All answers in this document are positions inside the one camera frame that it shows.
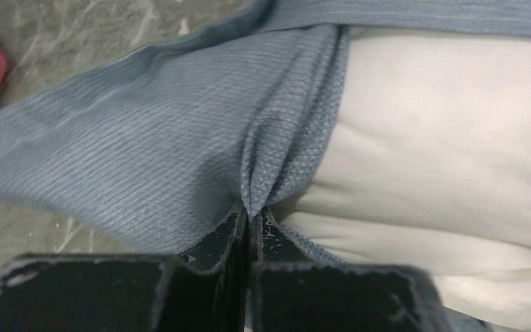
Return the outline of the blue grey pillow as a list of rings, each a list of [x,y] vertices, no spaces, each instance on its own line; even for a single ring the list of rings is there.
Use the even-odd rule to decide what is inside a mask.
[[[531,1],[253,1],[0,111],[0,200],[79,219],[142,251],[184,252],[246,212],[242,331],[252,329],[253,219],[320,263],[343,261],[275,218],[328,148],[354,28],[531,39]],[[450,331],[495,331],[447,308]]]

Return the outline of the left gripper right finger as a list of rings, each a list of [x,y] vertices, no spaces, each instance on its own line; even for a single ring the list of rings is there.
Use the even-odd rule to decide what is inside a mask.
[[[254,331],[450,331],[428,274],[412,266],[320,263],[269,209],[252,222]]]

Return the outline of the white pillow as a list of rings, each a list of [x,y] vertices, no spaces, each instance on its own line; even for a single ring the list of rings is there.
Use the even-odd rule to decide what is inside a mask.
[[[428,270],[531,331],[531,39],[354,28],[337,124],[276,219],[343,261]]]

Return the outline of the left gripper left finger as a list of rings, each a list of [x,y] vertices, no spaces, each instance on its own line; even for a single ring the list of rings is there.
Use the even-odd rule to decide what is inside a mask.
[[[28,254],[0,276],[0,331],[241,331],[246,212],[178,254]]]

